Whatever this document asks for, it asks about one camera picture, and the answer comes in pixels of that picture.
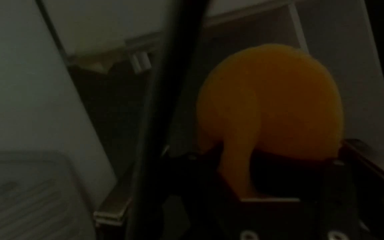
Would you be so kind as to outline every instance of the orange object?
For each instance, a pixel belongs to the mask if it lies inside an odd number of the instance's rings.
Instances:
[[[343,110],[331,74],[299,50],[265,44],[235,54],[205,80],[197,100],[201,152],[223,142],[219,172],[239,198],[253,196],[253,150],[324,162],[336,158]]]

